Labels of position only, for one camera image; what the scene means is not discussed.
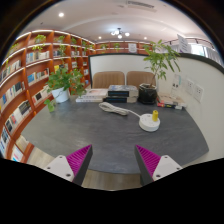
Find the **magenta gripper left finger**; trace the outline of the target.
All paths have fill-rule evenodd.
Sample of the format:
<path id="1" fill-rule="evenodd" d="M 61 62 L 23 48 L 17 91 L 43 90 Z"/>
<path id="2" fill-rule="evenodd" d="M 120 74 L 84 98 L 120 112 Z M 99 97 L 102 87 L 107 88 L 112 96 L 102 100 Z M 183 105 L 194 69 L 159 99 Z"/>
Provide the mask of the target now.
<path id="1" fill-rule="evenodd" d="M 92 146 L 88 145 L 68 156 L 57 156 L 45 167 L 45 170 L 81 186 L 92 155 Z"/>

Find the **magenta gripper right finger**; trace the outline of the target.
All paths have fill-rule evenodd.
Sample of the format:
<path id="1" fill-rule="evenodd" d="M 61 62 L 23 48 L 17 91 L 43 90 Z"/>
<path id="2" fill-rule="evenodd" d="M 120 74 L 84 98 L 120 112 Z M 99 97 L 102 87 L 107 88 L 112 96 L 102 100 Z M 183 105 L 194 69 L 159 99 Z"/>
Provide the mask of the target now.
<path id="1" fill-rule="evenodd" d="M 182 169 L 168 155 L 159 156 L 142 146 L 136 145 L 134 153 L 140 169 L 140 183 L 142 186 Z"/>

